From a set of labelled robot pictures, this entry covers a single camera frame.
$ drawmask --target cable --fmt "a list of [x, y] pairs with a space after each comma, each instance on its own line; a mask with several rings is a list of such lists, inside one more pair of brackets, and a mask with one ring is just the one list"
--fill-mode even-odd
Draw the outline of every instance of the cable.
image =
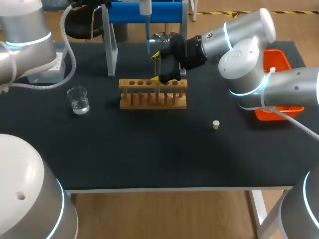
[[72, 8], [73, 8], [72, 5], [67, 7], [67, 9], [63, 12], [63, 15], [61, 17], [61, 22], [60, 22], [61, 35], [62, 35], [63, 41], [65, 43], [65, 46], [66, 46], [66, 48], [70, 54], [70, 57], [71, 57], [72, 68], [71, 68], [69, 75], [64, 80], [60, 81], [57, 84], [51, 85], [51, 86], [35, 86], [35, 85], [28, 85], [28, 84], [22, 84], [22, 83], [13, 83], [10, 86], [23, 87], [23, 88], [33, 89], [33, 90], [51, 90], [51, 89], [54, 89], [54, 88], [57, 88], [57, 87], [63, 85], [64, 83], [68, 82], [73, 77], [73, 75], [75, 73], [75, 69], [76, 69], [76, 59], [75, 59], [73, 50], [70, 46], [70, 43], [68, 41], [68, 38], [67, 38], [66, 32], [65, 32], [65, 19]]
[[295, 126], [297, 126], [298, 128], [302, 129], [304, 132], [306, 132], [307, 134], [309, 134], [311, 137], [315, 138], [316, 140], [319, 140], [319, 135], [316, 134], [315, 132], [313, 132], [311, 129], [307, 128], [306, 126], [304, 126], [303, 124], [299, 123], [297, 120], [291, 118], [290, 116], [286, 115], [285, 113], [282, 113], [276, 109], [273, 108], [267, 108], [268, 111], [274, 112], [284, 118], [286, 118], [287, 120], [289, 120], [291, 123], [293, 123]]
[[[271, 68], [270, 72], [267, 75], [267, 78], [275, 71], [275, 68]], [[319, 135], [316, 134], [315, 132], [313, 132], [311, 129], [307, 128], [306, 126], [304, 126], [302, 123], [298, 122], [297, 120], [291, 118], [290, 116], [286, 115], [283, 112], [280, 112], [278, 110], [276, 110], [275, 108], [270, 108], [265, 106], [265, 102], [264, 102], [264, 91], [265, 91], [265, 86], [262, 88], [262, 91], [260, 93], [260, 101], [261, 101], [261, 105], [262, 105], [262, 109], [266, 110], [266, 111], [271, 111], [273, 113], [278, 114], [281, 117], [284, 117], [285, 119], [289, 120], [291, 123], [293, 123], [295, 126], [297, 126], [298, 128], [302, 129], [304, 132], [306, 132], [307, 134], [309, 134], [311, 137], [315, 138], [316, 140], [319, 141]]]
[[[0, 41], [0, 45], [2, 45], [7, 50], [7, 52], [10, 52], [9, 47], [3, 41]], [[11, 77], [11, 80], [9, 83], [5, 83], [5, 84], [0, 85], [0, 94], [2, 93], [2, 91], [8, 92], [9, 86], [12, 84], [12, 82], [16, 78], [16, 73], [17, 73], [16, 62], [15, 62], [14, 58], [11, 56], [10, 56], [10, 61], [12, 64], [12, 77]]]

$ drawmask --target pipette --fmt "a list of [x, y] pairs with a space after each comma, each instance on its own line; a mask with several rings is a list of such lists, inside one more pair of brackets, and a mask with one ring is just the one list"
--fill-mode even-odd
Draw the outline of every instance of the pipette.
[[152, 14], [152, 0], [140, 0], [140, 14], [145, 16], [145, 32], [148, 54], [151, 54], [150, 18]]

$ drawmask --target black tabletop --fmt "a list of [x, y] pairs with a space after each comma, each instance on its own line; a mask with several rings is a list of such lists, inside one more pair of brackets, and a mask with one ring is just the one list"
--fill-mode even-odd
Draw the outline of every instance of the black tabletop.
[[[0, 133], [33, 145], [65, 189], [292, 186], [318, 161], [318, 143], [300, 129], [241, 110], [217, 64], [188, 71], [186, 110], [124, 111], [119, 78], [154, 75], [146, 46], [121, 45], [114, 78], [107, 77], [102, 44], [72, 48], [78, 66], [69, 83], [0, 96]], [[293, 42], [270, 48], [283, 50], [293, 68], [304, 66]], [[78, 85], [87, 88], [91, 107], [82, 116], [66, 98]], [[297, 120], [319, 132], [318, 109], [306, 108]]]

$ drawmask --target yellow tape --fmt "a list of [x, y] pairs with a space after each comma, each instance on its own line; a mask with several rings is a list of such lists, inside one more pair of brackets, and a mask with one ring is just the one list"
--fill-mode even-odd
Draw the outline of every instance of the yellow tape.
[[160, 55], [160, 51], [158, 51], [157, 53], [154, 54], [154, 56], [152, 56], [152, 60], [155, 59], [155, 57], [159, 56]]
[[155, 84], [160, 83], [160, 81], [159, 81], [159, 76], [155, 76], [155, 77], [151, 78], [150, 80], [151, 80], [153, 83], [155, 83]]
[[[238, 18], [239, 14], [248, 14], [252, 11], [202, 11], [197, 15], [226, 15], [232, 18]], [[319, 11], [271, 11], [271, 14], [319, 14]]]

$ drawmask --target glowing blue ring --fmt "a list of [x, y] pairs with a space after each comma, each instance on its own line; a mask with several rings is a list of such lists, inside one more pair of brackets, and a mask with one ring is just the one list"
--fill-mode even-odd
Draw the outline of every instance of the glowing blue ring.
[[250, 94], [256, 92], [257, 90], [259, 90], [264, 84], [267, 83], [267, 81], [268, 81], [268, 78], [264, 76], [264, 79], [261, 81], [260, 85], [256, 89], [254, 89], [250, 92], [247, 92], [247, 93], [237, 94], [237, 93], [232, 92], [231, 90], [229, 90], [229, 91], [230, 91], [230, 93], [232, 93], [235, 96], [247, 96], [247, 95], [250, 95]]
[[63, 215], [63, 211], [64, 211], [64, 190], [59, 182], [59, 180], [57, 180], [59, 185], [60, 185], [60, 189], [61, 189], [61, 194], [62, 194], [62, 208], [61, 208], [61, 211], [60, 211], [60, 215], [59, 215], [59, 218], [58, 218], [58, 221], [56, 222], [54, 228], [52, 229], [51, 233], [47, 236], [46, 239], [50, 239], [53, 234], [55, 233], [56, 229], [58, 228], [59, 224], [60, 224], [60, 221], [62, 219], [62, 215]]
[[313, 220], [313, 222], [315, 223], [317, 228], [319, 228], [319, 223], [318, 223], [317, 219], [315, 218], [314, 214], [312, 213], [312, 211], [310, 209], [310, 206], [309, 206], [309, 203], [308, 203], [308, 200], [307, 200], [307, 196], [306, 196], [306, 181], [307, 181], [309, 173], [306, 175], [305, 180], [304, 180], [304, 186], [303, 186], [304, 201], [305, 201], [305, 205], [306, 205], [306, 208], [308, 210], [308, 213], [309, 213], [311, 219]]
[[47, 36], [45, 36], [45, 37], [43, 37], [41, 39], [35, 40], [35, 41], [30, 41], [30, 42], [25, 42], [25, 43], [11, 43], [11, 42], [7, 42], [6, 41], [6, 44], [9, 45], [9, 46], [14, 46], [14, 47], [30, 46], [30, 45], [34, 45], [34, 44], [37, 44], [39, 42], [43, 42], [43, 41], [49, 39], [51, 37], [51, 35], [52, 34], [50, 32]]
[[317, 101], [318, 101], [318, 105], [319, 105], [319, 72], [318, 72], [318, 76], [317, 76]]
[[230, 44], [229, 36], [228, 36], [228, 33], [227, 33], [227, 23], [226, 22], [224, 23], [224, 33], [225, 33], [225, 39], [227, 41], [229, 50], [231, 50], [231, 49], [233, 49], [233, 47]]

